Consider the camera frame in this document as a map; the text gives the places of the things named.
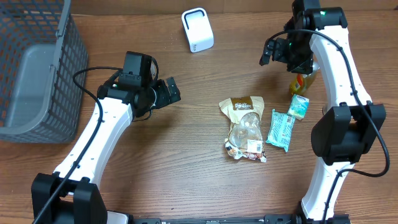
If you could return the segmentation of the teal tissue pack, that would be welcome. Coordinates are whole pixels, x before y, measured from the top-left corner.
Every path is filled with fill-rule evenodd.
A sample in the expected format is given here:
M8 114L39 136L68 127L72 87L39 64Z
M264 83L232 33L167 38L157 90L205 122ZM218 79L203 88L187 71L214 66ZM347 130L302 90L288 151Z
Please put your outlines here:
M289 151L290 140L295 123L295 118L285 113L272 110L271 126L267 135L266 143Z

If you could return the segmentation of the clear bottle with silver cap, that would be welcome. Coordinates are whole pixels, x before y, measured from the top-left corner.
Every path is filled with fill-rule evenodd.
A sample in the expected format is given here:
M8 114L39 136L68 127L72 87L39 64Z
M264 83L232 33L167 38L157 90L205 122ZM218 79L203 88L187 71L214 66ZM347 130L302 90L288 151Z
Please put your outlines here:
M320 67L317 62L312 65L313 72L309 75L298 73L297 76L292 80L289 85L289 91L291 95L303 96L305 92L310 88L312 83L317 77L317 72Z

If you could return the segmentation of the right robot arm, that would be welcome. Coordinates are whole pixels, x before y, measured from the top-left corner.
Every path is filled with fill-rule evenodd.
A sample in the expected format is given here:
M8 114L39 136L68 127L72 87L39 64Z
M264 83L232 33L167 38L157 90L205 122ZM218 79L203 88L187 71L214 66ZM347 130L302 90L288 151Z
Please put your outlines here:
M381 140L384 105L372 102L349 47L348 22L340 7L295 0L283 31L268 38L259 63L278 61L292 73L309 74L317 63L328 98L323 117L311 132L317 157L310 186L291 215L266 215L266 223L349 223L334 205L346 176Z

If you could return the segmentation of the small Kleenex tissue pack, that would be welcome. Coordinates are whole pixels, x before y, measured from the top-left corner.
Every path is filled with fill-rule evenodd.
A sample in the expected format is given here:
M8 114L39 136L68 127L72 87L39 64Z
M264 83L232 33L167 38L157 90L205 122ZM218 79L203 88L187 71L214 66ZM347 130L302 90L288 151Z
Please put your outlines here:
M300 95L293 95L287 114L302 120L308 110L309 99Z

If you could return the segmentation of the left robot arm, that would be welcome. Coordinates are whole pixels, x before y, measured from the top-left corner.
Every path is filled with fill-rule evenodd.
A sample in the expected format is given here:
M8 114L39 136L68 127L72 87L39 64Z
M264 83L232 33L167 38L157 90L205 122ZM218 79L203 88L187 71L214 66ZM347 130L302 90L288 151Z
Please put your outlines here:
M104 169L116 143L133 122L181 99L172 77L159 78L150 55L128 51L124 65L93 94L93 114L68 156L52 174L39 173L32 186L34 223L133 223L132 215L108 210L100 194Z

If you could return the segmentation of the brown snack packet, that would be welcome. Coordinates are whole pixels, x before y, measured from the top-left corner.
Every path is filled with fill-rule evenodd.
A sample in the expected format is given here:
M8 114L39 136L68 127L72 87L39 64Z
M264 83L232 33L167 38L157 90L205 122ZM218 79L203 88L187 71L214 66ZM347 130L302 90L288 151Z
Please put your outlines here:
M263 152L261 119L264 111L264 99L261 96L227 98L219 103L220 110L230 120L230 130L226 143L229 151L236 154L260 154Z

